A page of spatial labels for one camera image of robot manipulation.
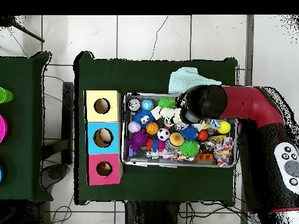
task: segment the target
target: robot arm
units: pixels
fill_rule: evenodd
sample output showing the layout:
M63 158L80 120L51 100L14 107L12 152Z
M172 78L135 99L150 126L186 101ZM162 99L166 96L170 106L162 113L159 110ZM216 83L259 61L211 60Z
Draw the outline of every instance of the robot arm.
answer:
M196 86L178 97L177 104L187 124L202 118L239 119L242 179L252 219L256 224L299 224L299 155L266 91Z

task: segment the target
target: green spiky ball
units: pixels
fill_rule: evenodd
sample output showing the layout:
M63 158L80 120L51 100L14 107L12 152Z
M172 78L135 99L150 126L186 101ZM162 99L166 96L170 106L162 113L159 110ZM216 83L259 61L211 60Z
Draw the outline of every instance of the green spiky ball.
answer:
M188 157L196 156L199 153L199 145L196 141L186 141L179 147L179 151Z
M174 109L175 108L175 99L170 98L170 97L163 97L163 98L159 99L158 105L160 108L167 107L167 108Z

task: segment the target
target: light blue towel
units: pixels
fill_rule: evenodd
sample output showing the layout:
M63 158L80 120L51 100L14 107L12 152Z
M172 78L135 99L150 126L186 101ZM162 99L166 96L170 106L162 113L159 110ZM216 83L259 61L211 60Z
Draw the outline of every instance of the light blue towel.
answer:
M197 85L221 85L213 79L208 79L200 76L197 68L182 67L175 72L171 73L169 80L168 93L184 93L188 88Z

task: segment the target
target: white ball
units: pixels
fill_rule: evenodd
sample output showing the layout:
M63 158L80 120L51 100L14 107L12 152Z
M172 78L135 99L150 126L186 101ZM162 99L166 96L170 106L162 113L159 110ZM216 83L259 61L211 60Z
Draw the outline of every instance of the white ball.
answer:
M131 133L140 131L140 129L141 129L140 124L136 123L135 121L131 121L128 124L128 131L130 131Z
M161 129L159 129L159 131L157 132L157 136L158 136L158 138L161 140L161 141L163 141L163 142L165 142L169 137L170 137L170 132L169 132L169 130L168 129L166 129L166 128L161 128Z

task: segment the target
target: metal tray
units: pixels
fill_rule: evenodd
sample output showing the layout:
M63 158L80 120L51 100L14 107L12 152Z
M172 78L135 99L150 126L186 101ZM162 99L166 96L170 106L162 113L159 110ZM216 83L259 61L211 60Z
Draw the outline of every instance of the metal tray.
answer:
M124 164L127 165L137 165L137 166L148 166L148 165L156 165L156 166L162 166L162 167L217 167L216 162L206 162L206 161L192 161L192 162L173 162L171 160L166 160L163 158L159 159L151 159L147 158L145 156L144 150L139 150L137 156L129 157L128 156L128 146L127 146L127 140L130 139L131 133L128 131L128 124L132 120L133 115L131 114L130 109L127 107L127 103L132 99L136 98L140 102L142 102L144 99L150 99L154 102L155 106L158 104L158 100L161 97L177 97L178 94L152 94L152 93L126 93L124 95L123 99L123 105L122 105L122 127L121 127L121 160ZM158 125L161 127L163 126L163 119L159 119L156 121ZM232 151L232 155L230 157L229 165L222 166L221 168L229 168L235 165L235 158L237 154L237 128L238 126L238 120L237 119L230 119L228 120L229 123L231 123L231 130L227 136L230 136L234 140L234 147Z

